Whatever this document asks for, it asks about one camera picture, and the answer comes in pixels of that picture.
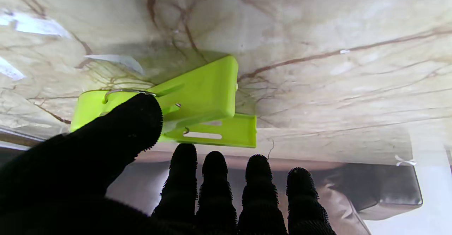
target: lime green bracket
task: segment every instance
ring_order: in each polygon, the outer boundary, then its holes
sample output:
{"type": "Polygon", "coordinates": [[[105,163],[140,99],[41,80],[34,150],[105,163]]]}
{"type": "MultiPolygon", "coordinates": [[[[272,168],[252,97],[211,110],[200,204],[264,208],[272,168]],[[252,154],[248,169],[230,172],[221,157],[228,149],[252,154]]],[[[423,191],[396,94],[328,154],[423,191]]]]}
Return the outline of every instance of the lime green bracket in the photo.
{"type": "Polygon", "coordinates": [[[236,113],[233,118],[175,129],[159,141],[255,148],[256,116],[236,113]]]}
{"type": "MultiPolygon", "coordinates": [[[[238,64],[226,56],[174,79],[147,89],[157,94],[163,112],[163,132],[207,121],[232,118],[235,114],[238,64]]],[[[136,95],[132,92],[94,90],[80,95],[71,132],[136,95]]]]}

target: floor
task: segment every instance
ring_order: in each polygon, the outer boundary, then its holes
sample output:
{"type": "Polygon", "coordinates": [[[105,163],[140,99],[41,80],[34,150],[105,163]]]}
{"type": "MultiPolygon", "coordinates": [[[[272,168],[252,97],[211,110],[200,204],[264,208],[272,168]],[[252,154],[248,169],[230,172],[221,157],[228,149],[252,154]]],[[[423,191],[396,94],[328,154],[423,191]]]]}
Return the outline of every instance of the floor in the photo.
{"type": "Polygon", "coordinates": [[[452,0],[0,0],[0,10],[6,129],[48,138],[68,130],[86,90],[147,89],[232,54],[236,111],[258,116],[258,148],[221,148],[229,155],[397,164],[413,158],[413,128],[452,145],[452,0]]]}

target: white zip tie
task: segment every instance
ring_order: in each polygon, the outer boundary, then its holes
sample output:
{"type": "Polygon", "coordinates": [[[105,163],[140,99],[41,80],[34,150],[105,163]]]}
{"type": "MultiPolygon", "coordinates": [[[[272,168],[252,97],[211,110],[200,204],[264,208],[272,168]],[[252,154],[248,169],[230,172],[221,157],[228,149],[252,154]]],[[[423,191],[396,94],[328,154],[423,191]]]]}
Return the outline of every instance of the white zip tie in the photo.
{"type": "Polygon", "coordinates": [[[400,156],[395,155],[395,159],[397,159],[397,161],[399,161],[396,166],[400,166],[402,163],[407,163],[407,164],[411,164],[412,166],[415,166],[416,164],[418,164],[417,161],[415,161],[415,159],[411,159],[411,160],[403,160],[402,158],[400,158],[400,156]]]}

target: glove finger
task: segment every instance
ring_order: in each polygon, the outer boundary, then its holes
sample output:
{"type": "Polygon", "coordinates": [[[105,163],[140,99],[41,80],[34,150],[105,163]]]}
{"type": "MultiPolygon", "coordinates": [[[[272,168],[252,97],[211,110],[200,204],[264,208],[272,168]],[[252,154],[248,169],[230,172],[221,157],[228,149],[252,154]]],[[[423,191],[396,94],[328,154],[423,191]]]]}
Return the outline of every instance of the glove finger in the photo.
{"type": "Polygon", "coordinates": [[[197,198],[196,168],[195,146],[179,144],[171,158],[170,173],[160,194],[162,198],[151,217],[193,224],[197,198]]]}
{"type": "Polygon", "coordinates": [[[237,213],[232,205],[227,165],[218,151],[210,152],[202,166],[204,181],[199,190],[197,228],[202,233],[235,234],[237,213]]]}
{"type": "Polygon", "coordinates": [[[245,178],[239,234],[287,234],[267,158],[252,156],[246,166],[245,178]]]}
{"type": "Polygon", "coordinates": [[[310,173],[295,168],[287,176],[289,234],[334,235],[326,210],[318,203],[318,193],[310,173]]]}

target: marble countertop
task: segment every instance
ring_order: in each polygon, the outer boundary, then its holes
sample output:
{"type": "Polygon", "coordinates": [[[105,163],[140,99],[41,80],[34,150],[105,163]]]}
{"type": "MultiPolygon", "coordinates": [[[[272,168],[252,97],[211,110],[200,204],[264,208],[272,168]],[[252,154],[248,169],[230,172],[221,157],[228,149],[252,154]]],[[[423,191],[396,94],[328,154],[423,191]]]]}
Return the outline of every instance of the marble countertop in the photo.
{"type": "Polygon", "coordinates": [[[86,90],[147,89],[231,54],[236,111],[258,116],[258,148],[219,148],[227,155],[396,164],[413,138],[425,151],[451,145],[452,0],[0,0],[0,10],[3,128],[48,138],[67,131],[86,90]],[[142,69],[86,57],[106,54],[142,69]]]}

